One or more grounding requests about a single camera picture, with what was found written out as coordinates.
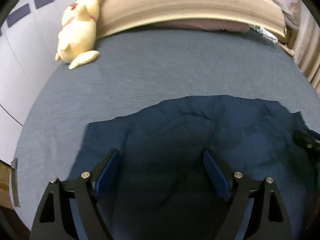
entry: mattress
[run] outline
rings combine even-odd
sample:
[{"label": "mattress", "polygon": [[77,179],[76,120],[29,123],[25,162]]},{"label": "mattress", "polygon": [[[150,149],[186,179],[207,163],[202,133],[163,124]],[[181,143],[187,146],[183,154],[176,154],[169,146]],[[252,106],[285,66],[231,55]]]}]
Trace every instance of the mattress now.
[{"label": "mattress", "polygon": [[[90,122],[166,99],[232,95],[279,101],[320,132],[320,100],[294,60],[257,33],[138,28],[96,44],[96,62],[62,65],[37,98],[18,142],[16,208],[28,228],[51,176],[65,180]],[[296,237],[302,217],[292,225]]]}]

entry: screw head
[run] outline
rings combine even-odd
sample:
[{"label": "screw head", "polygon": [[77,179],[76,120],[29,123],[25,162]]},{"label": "screw head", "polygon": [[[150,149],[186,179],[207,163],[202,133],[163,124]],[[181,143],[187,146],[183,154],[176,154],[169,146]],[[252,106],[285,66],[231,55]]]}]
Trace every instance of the screw head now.
[{"label": "screw head", "polygon": [[234,176],[235,176],[237,179],[241,179],[241,178],[243,177],[243,174],[242,174],[241,172],[239,172],[239,171],[236,171],[236,172],[234,173]]},{"label": "screw head", "polygon": [[49,179],[49,181],[51,182],[51,183],[55,183],[56,181],[57,181],[57,177],[51,177],[50,179]]},{"label": "screw head", "polygon": [[266,177],[266,182],[268,182],[268,183],[273,183],[273,178],[271,178],[271,177]]},{"label": "screw head", "polygon": [[86,178],[88,178],[90,176],[90,172],[87,172],[87,171],[85,171],[85,172],[83,172],[82,174],[81,174],[81,177],[83,178],[83,179],[86,179]]}]

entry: wall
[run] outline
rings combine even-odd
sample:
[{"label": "wall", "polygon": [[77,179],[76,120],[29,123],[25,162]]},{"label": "wall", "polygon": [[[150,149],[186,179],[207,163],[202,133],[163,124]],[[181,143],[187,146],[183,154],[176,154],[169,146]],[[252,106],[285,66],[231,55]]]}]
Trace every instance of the wall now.
[{"label": "wall", "polygon": [[60,21],[74,1],[20,0],[1,27],[0,159],[6,163],[36,97],[60,64],[54,61]]}]

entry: cardboard box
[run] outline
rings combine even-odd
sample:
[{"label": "cardboard box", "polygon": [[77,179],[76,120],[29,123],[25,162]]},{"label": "cardboard box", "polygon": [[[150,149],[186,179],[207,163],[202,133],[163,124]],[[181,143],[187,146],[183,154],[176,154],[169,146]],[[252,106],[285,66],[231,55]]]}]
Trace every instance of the cardboard box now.
[{"label": "cardboard box", "polygon": [[0,161],[0,206],[13,209],[9,191],[10,170],[8,164]]}]

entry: folded blanket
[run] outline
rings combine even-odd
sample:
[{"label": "folded blanket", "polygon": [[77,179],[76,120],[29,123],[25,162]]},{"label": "folded blanket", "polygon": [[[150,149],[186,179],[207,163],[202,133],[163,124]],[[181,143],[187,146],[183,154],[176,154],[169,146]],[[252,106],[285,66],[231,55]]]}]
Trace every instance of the folded blanket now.
[{"label": "folded blanket", "polygon": [[[202,152],[211,148],[233,171],[275,180],[296,239],[315,176],[305,151],[292,141],[295,130],[308,132],[300,113],[291,114],[275,101],[231,96],[166,100],[90,123],[69,178],[91,170],[118,148],[123,162],[112,193],[98,204],[114,239],[205,239],[229,208],[202,165]],[[249,217],[250,205],[236,239],[243,239]]]}]

